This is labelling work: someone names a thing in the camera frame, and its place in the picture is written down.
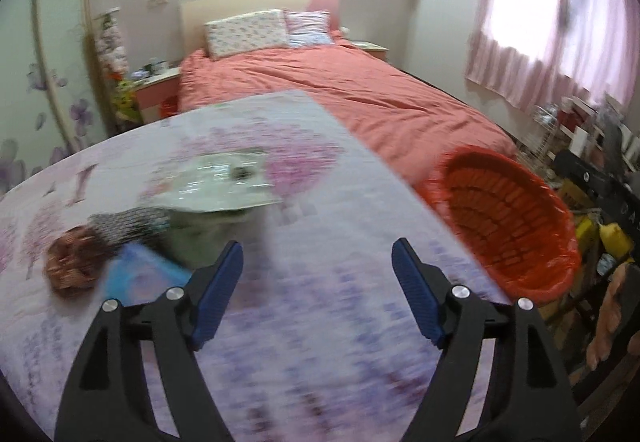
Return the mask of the person's right hand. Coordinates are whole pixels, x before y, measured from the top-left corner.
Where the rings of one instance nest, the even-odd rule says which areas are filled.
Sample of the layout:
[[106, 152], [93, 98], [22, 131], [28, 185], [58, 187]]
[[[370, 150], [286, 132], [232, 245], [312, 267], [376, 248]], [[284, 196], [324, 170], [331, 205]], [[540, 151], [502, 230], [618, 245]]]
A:
[[622, 306], [617, 296], [623, 289], [628, 268], [628, 263], [619, 266], [608, 283], [608, 289], [600, 307], [596, 334], [587, 348], [586, 361], [590, 370], [595, 370], [598, 364], [606, 361], [611, 353], [614, 334], [622, 321]]

